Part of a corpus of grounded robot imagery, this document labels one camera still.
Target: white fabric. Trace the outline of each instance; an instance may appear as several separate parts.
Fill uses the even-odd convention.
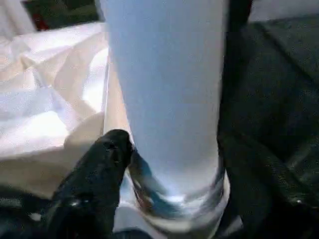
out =
[[[35,27],[32,23],[31,17],[23,6],[23,1],[24,0],[0,1],[0,5],[3,7],[6,18],[9,19],[6,22],[0,22],[2,26],[5,25],[5,28],[11,32],[12,36],[35,32]]]
[[[0,2],[0,35],[5,36],[6,38],[12,38],[16,35],[16,29],[13,22],[8,16],[8,13],[2,3]]]
[[[108,59],[103,24],[12,41],[0,36],[0,57],[0,183],[49,197],[102,134]],[[50,167],[57,171],[48,173]]]

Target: white surface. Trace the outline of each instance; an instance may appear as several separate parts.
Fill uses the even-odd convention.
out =
[[[14,35],[35,32],[35,27],[27,11],[22,5],[23,0],[1,0],[1,5],[12,21],[10,26]]]
[[[15,27],[2,3],[0,3],[0,22],[0,36],[13,38],[16,35]]]
[[[109,57],[107,104],[104,117],[104,133],[120,128],[126,130],[133,141],[127,112],[123,100],[123,93],[117,76],[115,65]]]
[[[49,161],[70,170],[102,134],[108,58],[102,26],[90,23],[21,35],[12,41],[1,38],[2,169],[23,160],[30,163],[26,168]],[[15,167],[22,170],[18,163]],[[56,174],[65,176],[65,171]],[[38,182],[36,178],[33,175],[30,182],[25,177],[0,177],[0,182],[47,196],[62,180],[52,179],[48,186],[46,176],[38,174]]]

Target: black fabric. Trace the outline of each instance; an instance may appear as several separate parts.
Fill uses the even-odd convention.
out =
[[[227,36],[219,143],[243,238],[315,235],[318,27],[319,16],[311,16]]]
[[[50,200],[0,185],[0,211],[3,208],[23,209],[25,214],[40,213]]]
[[[33,232],[34,222],[23,211],[1,208],[1,239],[31,239]]]

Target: wrinkled white cloth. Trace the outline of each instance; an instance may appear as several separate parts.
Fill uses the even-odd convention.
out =
[[[42,196],[54,191],[75,163],[67,160],[81,156],[70,149],[72,142],[88,138],[90,144],[103,126],[99,116],[100,125],[82,124],[105,108],[107,61],[103,23],[12,41],[0,36],[0,175],[6,175],[0,176],[1,184]]]

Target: white cylinder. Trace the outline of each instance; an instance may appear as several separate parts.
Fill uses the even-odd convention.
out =
[[[143,159],[135,175],[138,184],[173,204],[199,195],[199,201],[192,201],[196,208],[212,199],[208,194],[222,195],[216,135],[227,4],[107,0],[101,6],[106,7],[111,54]],[[155,205],[155,216],[165,211],[161,207]]]

